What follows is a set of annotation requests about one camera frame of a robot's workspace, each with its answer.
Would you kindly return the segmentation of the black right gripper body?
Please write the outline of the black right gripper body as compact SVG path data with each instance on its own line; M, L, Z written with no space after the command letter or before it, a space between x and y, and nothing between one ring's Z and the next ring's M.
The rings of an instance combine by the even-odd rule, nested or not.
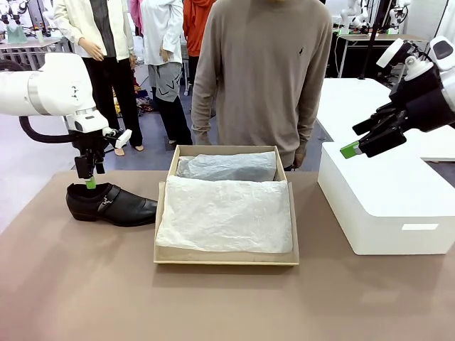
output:
M399 112L398 126L429 132L454 123L454 110L443 95L437 66L412 80L401 81L390 93L390 101Z

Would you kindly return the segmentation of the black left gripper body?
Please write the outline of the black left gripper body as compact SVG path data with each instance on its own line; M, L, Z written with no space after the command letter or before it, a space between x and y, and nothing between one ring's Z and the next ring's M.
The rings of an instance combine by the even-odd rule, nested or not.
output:
M105 149L107 147L107 139L102 135L101 131L91 133L73 133L72 145L75 147L80 156L91 156L94 158L104 158Z

